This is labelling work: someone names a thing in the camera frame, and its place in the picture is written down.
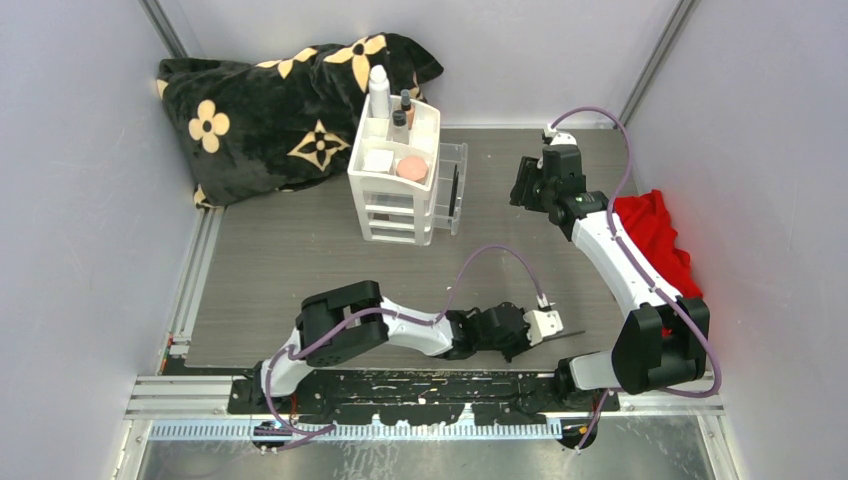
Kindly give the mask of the clear drawer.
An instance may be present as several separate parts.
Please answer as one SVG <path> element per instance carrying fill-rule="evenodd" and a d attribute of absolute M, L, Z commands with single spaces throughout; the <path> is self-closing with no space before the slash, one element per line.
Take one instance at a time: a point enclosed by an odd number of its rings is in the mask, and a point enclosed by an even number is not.
<path fill-rule="evenodd" d="M 434 229 L 458 233 L 468 166 L 466 143 L 441 143 L 435 178 L 433 207 Z"/>

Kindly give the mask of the white plastic drawer organizer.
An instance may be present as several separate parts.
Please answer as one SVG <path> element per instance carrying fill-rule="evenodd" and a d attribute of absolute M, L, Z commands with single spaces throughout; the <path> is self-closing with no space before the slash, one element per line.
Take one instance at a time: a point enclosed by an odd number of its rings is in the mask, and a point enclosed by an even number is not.
<path fill-rule="evenodd" d="M 366 241 L 427 246 L 432 239 L 441 112 L 422 101 L 413 99 L 412 102 L 415 118 L 410 141 L 400 144 L 388 138 L 391 118 L 372 117 L 369 97 L 365 98 L 347 174 L 360 230 Z M 363 157 L 372 148 L 394 152 L 391 175 L 361 170 Z M 419 156 L 427 161 L 429 174 L 423 184 L 395 174 L 397 162 L 407 156 Z"/>

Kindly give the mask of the black cap clear bottle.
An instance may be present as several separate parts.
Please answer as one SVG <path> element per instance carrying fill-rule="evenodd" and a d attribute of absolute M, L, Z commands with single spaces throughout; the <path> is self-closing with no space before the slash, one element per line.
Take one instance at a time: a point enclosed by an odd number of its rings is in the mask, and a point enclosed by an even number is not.
<path fill-rule="evenodd" d="M 388 138 L 390 141 L 400 144 L 408 144 L 410 141 L 410 130 L 407 121 L 407 114 L 402 109 L 397 109 L 392 112 L 391 125 Z"/>

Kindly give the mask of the beige foundation bottle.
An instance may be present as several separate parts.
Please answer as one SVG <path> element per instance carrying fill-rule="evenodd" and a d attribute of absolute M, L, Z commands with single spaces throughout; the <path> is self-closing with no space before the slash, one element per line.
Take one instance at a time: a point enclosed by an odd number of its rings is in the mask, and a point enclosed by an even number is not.
<path fill-rule="evenodd" d="M 415 106 L 412 102 L 410 90 L 403 89 L 400 92 L 400 107 L 405 114 L 407 128 L 411 130 L 415 118 Z"/>

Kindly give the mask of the small cream box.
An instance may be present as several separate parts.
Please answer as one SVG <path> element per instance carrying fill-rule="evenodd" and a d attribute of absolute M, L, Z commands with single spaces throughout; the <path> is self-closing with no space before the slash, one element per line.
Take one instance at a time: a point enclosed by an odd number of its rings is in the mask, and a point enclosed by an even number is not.
<path fill-rule="evenodd" d="M 369 173 L 391 175 L 394 166 L 394 152 L 387 149 L 368 149 L 363 157 L 361 170 Z"/>

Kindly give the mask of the white spray bottle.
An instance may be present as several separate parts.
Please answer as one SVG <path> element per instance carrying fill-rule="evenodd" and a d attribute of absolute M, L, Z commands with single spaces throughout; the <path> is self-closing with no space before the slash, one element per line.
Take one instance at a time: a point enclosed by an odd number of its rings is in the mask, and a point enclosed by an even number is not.
<path fill-rule="evenodd" d="M 392 113 L 391 86 L 387 71 L 382 65 L 371 68 L 368 77 L 368 93 L 371 116 L 389 119 Z"/>

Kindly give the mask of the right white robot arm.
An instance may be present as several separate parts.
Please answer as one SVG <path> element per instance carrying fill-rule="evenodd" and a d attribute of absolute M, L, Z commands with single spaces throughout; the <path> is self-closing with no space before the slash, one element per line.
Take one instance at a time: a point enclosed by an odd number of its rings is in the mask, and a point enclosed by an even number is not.
<path fill-rule="evenodd" d="M 600 191 L 588 191 L 575 145 L 548 145 L 519 162 L 510 203 L 543 212 L 592 263 L 623 316 L 614 345 L 563 361 L 558 403 L 582 409 L 595 390 L 640 394 L 703 377 L 710 312 L 684 297 L 647 261 Z"/>

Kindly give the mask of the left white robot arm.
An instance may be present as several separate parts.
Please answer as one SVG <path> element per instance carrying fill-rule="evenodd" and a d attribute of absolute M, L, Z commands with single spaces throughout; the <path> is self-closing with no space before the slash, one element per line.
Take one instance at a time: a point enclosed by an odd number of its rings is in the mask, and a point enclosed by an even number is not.
<path fill-rule="evenodd" d="M 255 369 L 252 398 L 269 413 L 290 403 L 308 375 L 384 344 L 459 361 L 485 351 L 508 362 L 536 345 L 527 311 L 510 302 L 482 310 L 445 307 L 428 313 L 404 307 L 366 280 L 312 295 L 301 303 L 291 333 Z"/>

